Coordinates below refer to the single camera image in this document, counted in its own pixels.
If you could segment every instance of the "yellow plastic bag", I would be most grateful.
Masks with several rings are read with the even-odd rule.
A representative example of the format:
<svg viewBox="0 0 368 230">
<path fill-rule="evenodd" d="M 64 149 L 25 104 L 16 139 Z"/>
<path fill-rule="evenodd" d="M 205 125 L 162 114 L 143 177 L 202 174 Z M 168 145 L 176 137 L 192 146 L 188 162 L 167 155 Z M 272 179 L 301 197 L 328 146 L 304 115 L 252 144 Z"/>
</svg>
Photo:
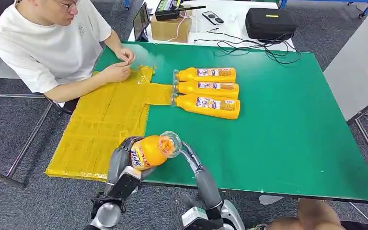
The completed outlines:
<svg viewBox="0 0 368 230">
<path fill-rule="evenodd" d="M 141 66 L 128 80 L 81 97 L 46 174 L 105 181 L 114 149 L 144 135 L 149 104 L 170 104 L 172 86 L 150 83 L 153 73 Z"/>
</svg>

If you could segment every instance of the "bottle cap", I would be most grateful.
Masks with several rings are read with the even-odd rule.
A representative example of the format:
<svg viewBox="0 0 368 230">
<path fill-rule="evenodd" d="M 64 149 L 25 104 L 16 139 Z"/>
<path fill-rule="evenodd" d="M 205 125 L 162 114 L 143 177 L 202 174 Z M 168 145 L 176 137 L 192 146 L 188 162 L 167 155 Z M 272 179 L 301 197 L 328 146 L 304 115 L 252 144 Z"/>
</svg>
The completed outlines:
<svg viewBox="0 0 368 230">
<path fill-rule="evenodd" d="M 176 157 L 181 151 L 180 137 L 171 131 L 162 133 L 159 138 L 159 150 L 167 158 Z"/>
<path fill-rule="evenodd" d="M 173 82 L 176 82 L 176 81 L 180 81 L 179 77 L 180 77 L 180 71 L 178 69 L 175 69 L 173 70 L 172 72 L 172 80 Z"/>
<path fill-rule="evenodd" d="M 179 91 L 179 84 L 180 84 L 180 81 L 178 80 L 178 78 L 176 78 L 176 77 L 173 77 L 173 79 L 172 79 L 173 81 L 172 81 L 172 92 L 173 93 L 178 93 L 178 91 Z"/>
<path fill-rule="evenodd" d="M 170 105 L 171 105 L 171 107 L 177 107 L 177 97 L 178 97 L 178 94 L 176 94 L 176 93 L 172 93 L 172 95 L 171 95 L 171 98 L 170 98 Z"/>
</svg>

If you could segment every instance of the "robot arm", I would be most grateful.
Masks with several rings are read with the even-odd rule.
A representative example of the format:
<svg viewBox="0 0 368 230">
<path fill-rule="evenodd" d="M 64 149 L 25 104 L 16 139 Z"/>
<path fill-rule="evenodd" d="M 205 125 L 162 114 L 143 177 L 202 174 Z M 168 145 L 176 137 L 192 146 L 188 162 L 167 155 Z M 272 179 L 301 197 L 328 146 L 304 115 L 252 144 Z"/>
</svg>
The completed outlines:
<svg viewBox="0 0 368 230">
<path fill-rule="evenodd" d="M 110 160 L 105 190 L 93 202 L 93 221 L 84 230 L 110 230 L 125 213 L 125 201 L 143 178 L 155 168 L 138 171 L 130 166 L 129 153 L 132 145 L 142 137 L 125 139 L 115 149 Z M 202 207 L 193 205 L 182 215 L 185 230 L 245 230 L 238 211 L 228 200 L 222 200 L 211 173 L 202 165 L 191 147 L 182 142 L 182 155 L 195 175 L 196 185 L 202 198 Z"/>
<path fill-rule="evenodd" d="M 139 171 L 130 166 L 129 151 L 143 137 L 126 138 L 111 156 L 105 190 L 92 199 L 92 222 L 84 230 L 110 230 L 125 213 L 125 201 L 155 168 Z"/>
</svg>

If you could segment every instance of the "man's hand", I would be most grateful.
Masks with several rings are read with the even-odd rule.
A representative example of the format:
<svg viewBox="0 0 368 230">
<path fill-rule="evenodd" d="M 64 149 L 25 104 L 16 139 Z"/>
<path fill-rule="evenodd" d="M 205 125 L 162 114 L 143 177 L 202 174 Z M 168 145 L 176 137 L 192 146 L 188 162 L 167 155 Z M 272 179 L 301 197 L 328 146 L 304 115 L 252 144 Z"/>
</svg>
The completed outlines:
<svg viewBox="0 0 368 230">
<path fill-rule="evenodd" d="M 130 65 L 127 61 L 108 66 L 102 71 L 106 83 L 121 82 L 130 75 Z"/>
<path fill-rule="evenodd" d="M 136 60 L 136 54 L 133 53 L 132 50 L 128 48 L 121 48 L 115 52 L 115 55 L 121 60 L 121 61 L 127 61 L 130 64 L 132 64 Z"/>
</svg>

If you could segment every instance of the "white table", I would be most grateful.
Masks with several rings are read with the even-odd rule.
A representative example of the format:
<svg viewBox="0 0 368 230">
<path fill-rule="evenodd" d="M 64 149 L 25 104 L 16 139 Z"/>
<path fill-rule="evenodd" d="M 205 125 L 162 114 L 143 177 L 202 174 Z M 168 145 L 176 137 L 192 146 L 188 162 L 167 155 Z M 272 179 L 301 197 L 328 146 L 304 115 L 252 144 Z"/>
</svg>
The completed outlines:
<svg viewBox="0 0 368 230">
<path fill-rule="evenodd" d="M 160 0 L 145 0 L 147 3 L 147 7 L 152 8 L 152 13 L 156 11 L 157 5 Z M 195 18 L 192 19 L 191 23 L 191 31 L 188 36 L 188 43 L 177 43 L 177 42 L 166 42 L 166 41 L 158 41 L 153 40 L 151 35 L 151 25 L 147 27 L 149 42 L 152 43 L 168 43 L 168 44 L 181 44 L 181 45 L 196 45 L 196 46 L 217 46 L 217 42 L 205 42 L 205 41 L 196 41 L 196 39 L 206 39 L 206 40 L 228 40 L 228 41 L 236 41 L 240 40 L 228 37 L 226 35 L 221 34 L 211 34 L 207 33 L 207 31 L 216 28 L 217 26 L 210 23 L 204 16 L 202 16 L 202 12 L 213 11 L 216 15 L 218 15 L 224 21 L 224 24 L 220 26 L 220 28 L 216 32 L 227 33 L 232 36 L 236 36 L 242 39 L 250 40 L 246 32 L 245 26 L 245 18 L 246 13 L 250 8 L 269 8 L 269 9 L 277 9 L 277 4 L 274 2 L 255 2 L 255 1 L 231 1 L 231 0 L 194 0 L 194 1 L 185 1 L 183 6 L 206 6 L 206 8 L 192 10 L 193 16 Z M 128 41 L 135 41 L 135 35 L 133 33 L 133 29 L 130 33 Z M 287 40 L 287 42 L 294 47 L 291 39 Z M 220 43 L 221 46 L 229 47 L 224 43 Z M 250 46 L 251 43 L 243 43 L 236 45 L 236 47 L 242 46 Z M 282 50 L 287 51 L 287 46 L 284 43 L 273 45 L 269 47 L 270 50 Z"/>
<path fill-rule="evenodd" d="M 368 107 L 368 16 L 324 71 L 346 121 Z"/>
</svg>

